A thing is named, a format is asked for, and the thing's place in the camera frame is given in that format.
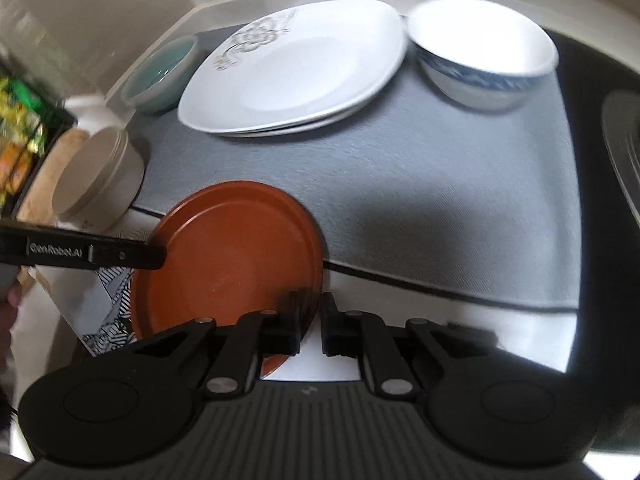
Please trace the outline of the person's left hand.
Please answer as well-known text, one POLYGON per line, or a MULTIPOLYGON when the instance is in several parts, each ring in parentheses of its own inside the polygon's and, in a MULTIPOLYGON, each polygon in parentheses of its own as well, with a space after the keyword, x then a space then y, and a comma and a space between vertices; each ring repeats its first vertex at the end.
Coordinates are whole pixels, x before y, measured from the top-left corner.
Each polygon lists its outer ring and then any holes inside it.
POLYGON ((6 293, 6 301, 2 302, 0 308, 0 361, 2 368, 6 367, 6 356, 11 347, 11 330, 17 320, 21 300, 22 285, 16 282, 6 293))

